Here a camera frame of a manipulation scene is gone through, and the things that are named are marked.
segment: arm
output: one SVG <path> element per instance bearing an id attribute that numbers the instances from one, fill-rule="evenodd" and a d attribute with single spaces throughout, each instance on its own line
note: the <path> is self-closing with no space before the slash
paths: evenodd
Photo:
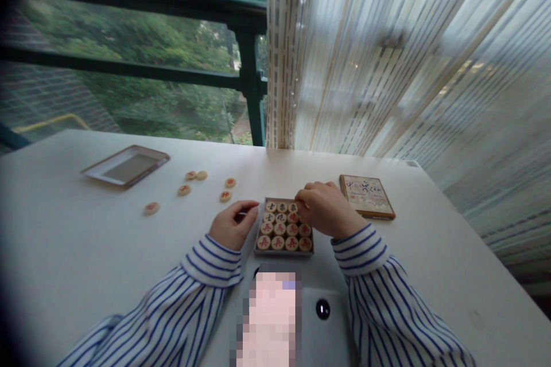
<path id="1" fill-rule="evenodd" d="M 348 285 L 352 332 L 363 365 L 475 365 L 371 225 L 332 244 Z"/>
<path id="2" fill-rule="evenodd" d="M 352 209 L 334 183 L 309 183 L 295 199 L 300 215 L 333 237 L 362 365 L 475 365 L 457 336 L 410 285 L 371 224 Z"/>
<path id="3" fill-rule="evenodd" d="M 241 201 L 216 216 L 205 235 L 125 316 L 114 315 L 82 338 L 59 366 L 184 365 L 200 359 L 229 288 L 241 280 L 238 252 L 254 224 L 253 208 Z"/>

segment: yellow railing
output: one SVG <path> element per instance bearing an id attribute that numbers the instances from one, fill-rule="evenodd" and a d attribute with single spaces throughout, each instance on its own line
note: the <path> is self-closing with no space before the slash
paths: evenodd
<path id="1" fill-rule="evenodd" d="M 47 126 L 49 124 L 60 122 L 62 120 L 66 120 L 66 119 L 75 119 L 84 129 L 91 130 L 90 127 L 86 124 L 86 122 L 83 121 L 77 115 L 75 115 L 75 114 L 66 114 L 66 115 L 57 116 L 56 118 L 45 120 L 44 122 L 38 122 L 38 123 L 34 123 L 34 124 L 28 125 L 28 126 L 19 126 L 19 127 L 13 128 L 13 131 L 15 133 L 28 132 L 28 131 L 38 129 L 38 128 Z"/>

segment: vertical blind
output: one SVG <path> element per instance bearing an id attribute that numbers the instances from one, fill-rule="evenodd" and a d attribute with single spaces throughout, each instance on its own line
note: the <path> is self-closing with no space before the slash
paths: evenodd
<path id="1" fill-rule="evenodd" d="M 551 256 L 551 0 L 269 8 L 268 146 L 415 160 L 505 265 Z"/>

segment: open box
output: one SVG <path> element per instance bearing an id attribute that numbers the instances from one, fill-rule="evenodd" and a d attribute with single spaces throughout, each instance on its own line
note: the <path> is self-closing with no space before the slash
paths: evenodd
<path id="1" fill-rule="evenodd" d="M 128 189 L 167 163 L 169 159 L 170 156 L 164 152 L 132 145 L 80 173 Z"/>
<path id="2" fill-rule="evenodd" d="M 258 225 L 257 235 L 256 235 L 255 240 L 254 240 L 254 253 L 255 253 L 255 255 L 271 255 L 271 256 L 285 256 L 285 257 L 310 257 L 310 256 L 312 256 L 314 254 L 314 250 L 315 250 L 314 237 L 313 237 L 313 228 L 312 228 L 312 231 L 311 231 L 310 235 L 307 237 L 307 238 L 310 239 L 310 241 L 312 241 L 312 249 L 308 252 L 299 251 L 299 250 L 287 251 L 285 249 L 282 249 L 281 251 L 276 251 L 274 249 L 262 250 L 262 249 L 258 248 L 258 238 L 260 237 L 260 235 L 263 235 L 260 231 L 260 227 L 263 224 L 262 217 L 267 212 L 266 211 L 266 205 L 267 205 L 268 202 L 275 202 L 276 204 L 280 203 L 280 202 L 285 202 L 286 204 L 292 204 L 292 203 L 294 203 L 294 200 L 293 199 L 286 199 L 286 198 L 265 198 L 264 204 L 262 205 L 262 209 L 259 208 L 260 210 L 258 212 L 258 215 L 259 215 L 259 218 L 260 218 L 259 219 L 260 223 Z M 299 216 L 299 221 L 297 222 L 297 225 L 300 225 L 300 224 L 305 224 L 305 222 L 301 222 L 300 221 L 300 216 Z M 288 235 L 284 234 L 284 235 L 282 235 L 282 237 L 284 238 L 284 240 L 286 240 L 288 238 Z"/>

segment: black circle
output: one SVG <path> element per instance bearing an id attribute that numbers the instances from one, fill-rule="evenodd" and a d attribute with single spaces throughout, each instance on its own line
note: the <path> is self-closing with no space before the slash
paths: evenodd
<path id="1" fill-rule="evenodd" d="M 322 320 L 328 319 L 331 314 L 329 303 L 323 298 L 316 303 L 316 314 Z"/>

